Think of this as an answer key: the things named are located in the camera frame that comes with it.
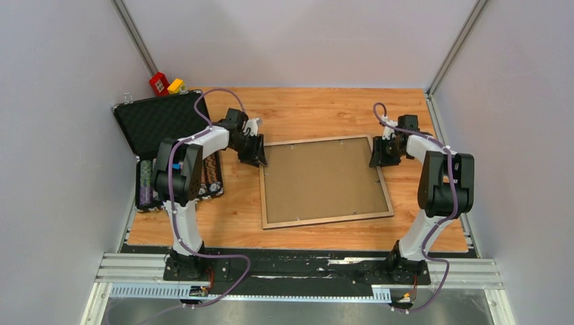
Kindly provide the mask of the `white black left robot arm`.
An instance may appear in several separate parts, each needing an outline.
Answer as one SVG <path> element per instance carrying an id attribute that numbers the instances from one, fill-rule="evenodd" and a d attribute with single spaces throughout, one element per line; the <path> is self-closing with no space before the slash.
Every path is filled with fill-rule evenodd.
<path id="1" fill-rule="evenodd" d="M 152 185 L 169 214 L 173 246 L 167 260 L 168 276 L 201 279 L 207 271 L 208 256 L 199 233 L 196 202 L 202 183 L 205 158 L 220 150 L 237 152 L 241 163 L 267 165 L 264 136 L 259 132 L 261 118 L 249 118 L 230 108 L 224 119 L 209 123 L 203 130 L 160 143 L 152 172 Z"/>

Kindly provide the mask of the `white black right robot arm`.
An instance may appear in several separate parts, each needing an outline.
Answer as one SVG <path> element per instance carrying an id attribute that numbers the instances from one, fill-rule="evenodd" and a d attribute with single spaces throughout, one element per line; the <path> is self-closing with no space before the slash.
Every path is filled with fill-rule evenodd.
<path id="1" fill-rule="evenodd" d="M 397 166 L 402 157 L 422 163 L 417 191 L 420 208 L 407 234 L 389 253 L 385 271 L 394 282 L 419 276 L 429 260 L 428 250 L 439 234 L 474 202 L 474 157 L 457 153 L 418 128 L 416 115 L 396 121 L 379 116 L 383 134 L 373 139 L 371 167 Z"/>

